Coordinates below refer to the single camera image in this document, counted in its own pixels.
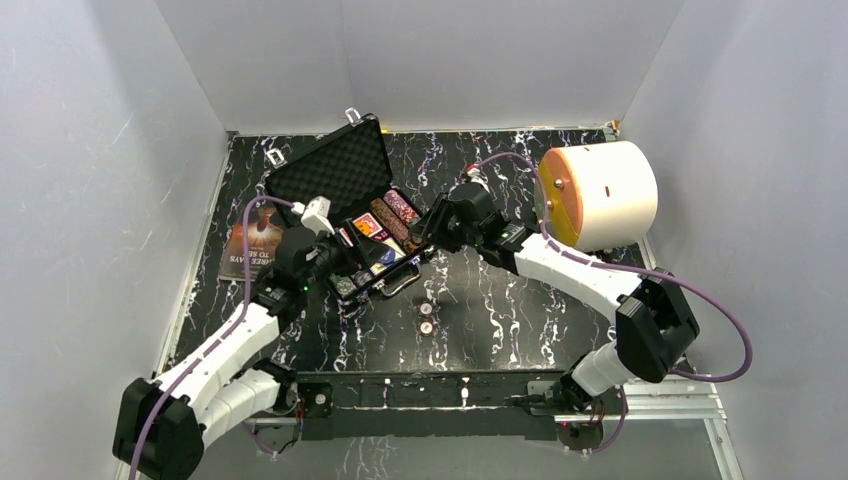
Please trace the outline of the red playing card deck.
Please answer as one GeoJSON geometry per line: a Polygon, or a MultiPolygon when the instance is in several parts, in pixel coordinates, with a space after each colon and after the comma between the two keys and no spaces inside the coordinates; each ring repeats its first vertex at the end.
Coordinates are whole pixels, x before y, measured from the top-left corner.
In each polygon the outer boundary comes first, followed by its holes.
{"type": "Polygon", "coordinates": [[[384,227],[379,223],[372,213],[364,213],[353,220],[354,226],[359,232],[366,235],[368,238],[381,239],[381,235],[385,232],[384,227]]]}

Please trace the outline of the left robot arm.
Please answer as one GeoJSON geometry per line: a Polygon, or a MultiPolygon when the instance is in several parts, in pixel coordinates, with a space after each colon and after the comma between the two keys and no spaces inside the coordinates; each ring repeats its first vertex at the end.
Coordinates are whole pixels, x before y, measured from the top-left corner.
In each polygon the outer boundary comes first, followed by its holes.
{"type": "Polygon", "coordinates": [[[250,359],[305,310],[310,287],[333,275],[370,271],[389,252],[354,227],[346,234],[294,227],[275,259],[245,283],[245,299],[192,355],[153,380],[123,392],[113,454],[129,478],[187,479],[205,449],[254,414],[286,416],[302,400],[297,374],[250,359]]]}

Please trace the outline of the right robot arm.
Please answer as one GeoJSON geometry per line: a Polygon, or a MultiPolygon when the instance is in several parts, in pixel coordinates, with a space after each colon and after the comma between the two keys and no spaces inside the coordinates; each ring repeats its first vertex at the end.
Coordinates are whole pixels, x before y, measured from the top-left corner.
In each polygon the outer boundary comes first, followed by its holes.
{"type": "Polygon", "coordinates": [[[412,239],[456,252],[471,247],[491,266],[540,281],[609,320],[616,338],[581,356],[556,387],[528,393],[530,408],[590,413],[610,388],[633,379],[660,383],[694,342],[700,327],[679,285],[664,271],[627,271],[510,220],[479,183],[441,194],[410,226],[412,239]]]}

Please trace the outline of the blue playing card deck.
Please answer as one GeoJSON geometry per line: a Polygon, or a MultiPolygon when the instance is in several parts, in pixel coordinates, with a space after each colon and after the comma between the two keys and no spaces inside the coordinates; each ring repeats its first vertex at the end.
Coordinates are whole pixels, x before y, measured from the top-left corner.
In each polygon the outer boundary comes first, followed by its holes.
{"type": "Polygon", "coordinates": [[[383,246],[381,255],[370,268],[374,275],[380,274],[405,257],[405,252],[394,239],[387,238],[381,242],[381,245],[383,246]]]}

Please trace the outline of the yellow dealer button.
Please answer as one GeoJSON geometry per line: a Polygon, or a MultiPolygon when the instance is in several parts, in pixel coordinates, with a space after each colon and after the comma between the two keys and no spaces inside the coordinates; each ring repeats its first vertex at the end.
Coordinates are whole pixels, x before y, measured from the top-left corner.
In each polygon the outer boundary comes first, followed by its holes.
{"type": "Polygon", "coordinates": [[[366,236],[371,237],[381,230],[381,227],[375,222],[365,219],[357,220],[355,226],[366,236]]]}

